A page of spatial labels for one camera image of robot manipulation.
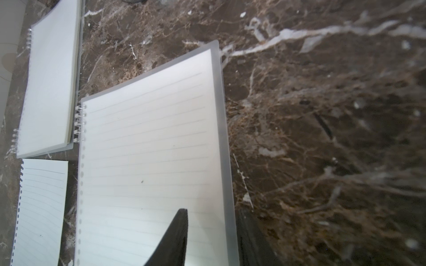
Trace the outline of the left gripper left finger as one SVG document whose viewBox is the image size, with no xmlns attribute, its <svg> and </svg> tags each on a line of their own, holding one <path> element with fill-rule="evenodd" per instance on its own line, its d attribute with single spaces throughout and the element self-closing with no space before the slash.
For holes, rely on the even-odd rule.
<svg viewBox="0 0 426 266">
<path fill-rule="evenodd" d="M 186 258 L 188 224 L 187 209 L 179 209 L 145 265 L 183 266 Z"/>
</svg>

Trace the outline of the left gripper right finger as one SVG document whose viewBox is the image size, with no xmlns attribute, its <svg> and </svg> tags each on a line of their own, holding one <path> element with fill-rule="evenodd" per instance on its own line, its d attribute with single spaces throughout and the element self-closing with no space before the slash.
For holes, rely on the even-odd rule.
<svg viewBox="0 0 426 266">
<path fill-rule="evenodd" d="M 236 213 L 237 242 L 241 266 L 282 266 L 265 236 L 260 230 L 255 217 L 247 209 Z"/>
</svg>

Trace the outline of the torn lined paper sheet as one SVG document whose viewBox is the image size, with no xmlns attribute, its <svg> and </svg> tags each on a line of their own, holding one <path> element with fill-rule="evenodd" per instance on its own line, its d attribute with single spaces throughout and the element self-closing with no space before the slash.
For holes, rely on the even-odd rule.
<svg viewBox="0 0 426 266">
<path fill-rule="evenodd" d="M 22 161 L 12 266 L 58 264 L 67 181 L 67 161 Z"/>
</svg>

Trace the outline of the large white spiral notebook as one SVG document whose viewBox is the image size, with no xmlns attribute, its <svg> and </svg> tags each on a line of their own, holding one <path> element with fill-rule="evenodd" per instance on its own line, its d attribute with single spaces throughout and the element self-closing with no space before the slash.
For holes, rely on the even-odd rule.
<svg viewBox="0 0 426 266">
<path fill-rule="evenodd" d="M 28 30 L 28 80 L 12 151 L 30 158 L 75 143 L 82 1 L 59 1 Z"/>
</svg>

